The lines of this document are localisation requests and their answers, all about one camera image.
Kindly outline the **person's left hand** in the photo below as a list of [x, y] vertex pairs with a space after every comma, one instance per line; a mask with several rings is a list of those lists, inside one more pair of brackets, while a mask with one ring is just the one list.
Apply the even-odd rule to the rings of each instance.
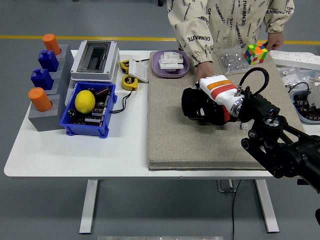
[[284, 43], [284, 37], [282, 32], [268, 33], [267, 41], [263, 46], [268, 50], [278, 50]]

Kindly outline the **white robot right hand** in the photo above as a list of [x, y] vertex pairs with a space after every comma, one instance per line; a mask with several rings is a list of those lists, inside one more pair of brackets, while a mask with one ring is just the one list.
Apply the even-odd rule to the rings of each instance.
[[237, 117], [239, 115], [244, 96], [224, 75], [201, 78], [195, 85], [215, 103], [224, 106], [232, 116]]

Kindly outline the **person's right hand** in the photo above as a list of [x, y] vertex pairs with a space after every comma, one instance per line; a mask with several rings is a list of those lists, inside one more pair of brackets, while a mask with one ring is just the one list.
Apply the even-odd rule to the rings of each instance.
[[206, 61], [196, 66], [195, 82], [202, 78], [212, 77], [215, 75], [214, 64], [211, 61]]

